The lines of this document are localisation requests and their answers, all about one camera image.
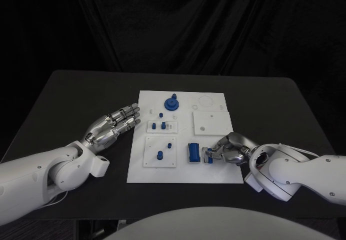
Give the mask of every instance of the robotic hand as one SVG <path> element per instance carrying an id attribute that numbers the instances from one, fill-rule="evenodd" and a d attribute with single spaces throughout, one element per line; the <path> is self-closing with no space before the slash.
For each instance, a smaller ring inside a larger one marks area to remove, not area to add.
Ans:
<path id="1" fill-rule="evenodd" d="M 313 155 L 310 160 L 301 153 Z M 279 200 L 288 201 L 304 185 L 327 201 L 346 205 L 346 157 L 317 156 L 282 144 L 258 145 L 241 134 L 230 132 L 205 152 L 215 160 L 238 166 L 248 161 L 245 182 Z"/>
<path id="2" fill-rule="evenodd" d="M 94 122 L 81 141 L 0 164 L 0 226 L 78 188 L 89 174 L 105 175 L 109 161 L 96 153 L 141 122 L 138 111 L 134 103 Z"/>

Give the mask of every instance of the blue component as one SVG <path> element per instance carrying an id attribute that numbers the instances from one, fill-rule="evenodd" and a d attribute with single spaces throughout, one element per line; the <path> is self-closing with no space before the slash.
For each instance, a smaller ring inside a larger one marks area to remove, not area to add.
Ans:
<path id="1" fill-rule="evenodd" d="M 189 162 L 200 162 L 200 145 L 197 143 L 189 143 Z"/>
<path id="2" fill-rule="evenodd" d="M 213 163 L 213 159 L 210 157 L 207 157 L 207 163 L 212 164 Z"/>
<path id="3" fill-rule="evenodd" d="M 158 151 L 157 152 L 157 160 L 163 160 L 163 158 L 164 158 L 164 153 L 163 153 L 163 151 Z"/>
<path id="4" fill-rule="evenodd" d="M 168 111 L 174 111 L 179 109 L 179 101 L 177 101 L 177 95 L 173 94 L 171 98 L 168 98 L 164 102 L 164 107 Z"/>

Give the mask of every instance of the cable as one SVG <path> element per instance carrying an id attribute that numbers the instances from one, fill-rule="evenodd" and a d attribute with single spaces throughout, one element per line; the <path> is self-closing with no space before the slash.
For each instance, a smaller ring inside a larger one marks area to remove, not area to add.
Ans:
<path id="1" fill-rule="evenodd" d="M 37 210 L 37 209 L 42 209 L 42 208 L 44 208 L 44 207 L 47 207 L 47 206 L 52 206 L 52 205 L 57 204 L 57 203 L 65 199 L 65 197 L 68 196 L 68 192 L 69 192 L 69 191 L 66 191 L 65 196 L 63 196 L 63 198 L 62 198 L 59 201 L 56 201 L 56 202 L 53 202 L 53 203 L 50 203 L 50 204 L 47 204 L 47 205 L 43 205 L 43 206 L 37 207 L 36 210 Z"/>
<path id="2" fill-rule="evenodd" d="M 314 154 L 313 152 L 310 152 L 310 151 L 307 151 L 307 150 L 303 150 L 303 149 L 300 149 L 300 148 L 297 148 L 297 147 L 294 147 L 294 146 L 288 146 L 288 145 L 284 145 L 284 146 L 287 146 L 290 149 L 292 149 L 292 150 L 295 150 L 295 151 L 298 151 L 298 152 L 301 152 L 301 153 L 304 153 L 304 154 L 310 154 L 310 155 L 313 155 L 313 156 L 316 156 L 316 157 L 320 157 L 317 154 Z"/>

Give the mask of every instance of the black backdrop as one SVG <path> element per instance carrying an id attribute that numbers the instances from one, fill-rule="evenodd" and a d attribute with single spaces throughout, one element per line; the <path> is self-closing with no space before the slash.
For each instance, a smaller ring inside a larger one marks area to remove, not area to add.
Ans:
<path id="1" fill-rule="evenodd" d="M 52 71 L 70 69 L 288 77 L 337 154 L 346 155 L 344 0 L 1 4 L 1 154 Z"/>

